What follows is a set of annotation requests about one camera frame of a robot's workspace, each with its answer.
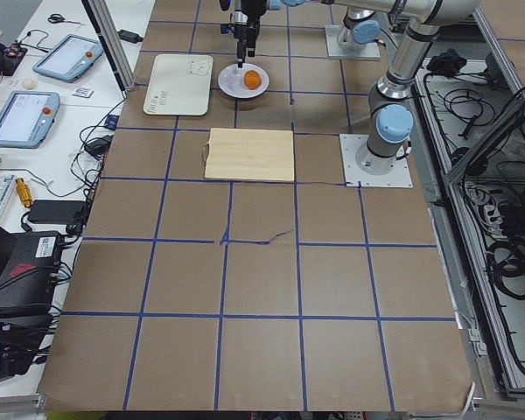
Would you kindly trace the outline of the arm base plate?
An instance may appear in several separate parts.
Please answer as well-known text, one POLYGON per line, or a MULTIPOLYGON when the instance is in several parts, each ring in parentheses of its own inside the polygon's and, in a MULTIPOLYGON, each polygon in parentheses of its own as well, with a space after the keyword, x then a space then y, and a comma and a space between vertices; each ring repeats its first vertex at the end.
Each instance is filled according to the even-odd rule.
POLYGON ((381 53, 375 41, 357 44, 351 32, 343 25, 326 25, 325 41, 330 59, 379 60, 381 53))
POLYGON ((368 150, 368 135, 340 134, 345 183, 349 187, 412 188, 408 160, 401 144, 394 157, 368 150))

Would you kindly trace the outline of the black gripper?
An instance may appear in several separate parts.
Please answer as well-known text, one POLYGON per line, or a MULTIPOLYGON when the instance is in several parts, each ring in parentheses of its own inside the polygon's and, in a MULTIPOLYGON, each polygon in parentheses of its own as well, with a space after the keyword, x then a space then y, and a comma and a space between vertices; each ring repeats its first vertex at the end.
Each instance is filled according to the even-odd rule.
POLYGON ((236 47, 237 66, 242 68, 246 56, 256 55, 256 40, 260 31, 260 19, 265 14, 264 0, 234 0, 231 23, 234 37, 238 39, 236 47))

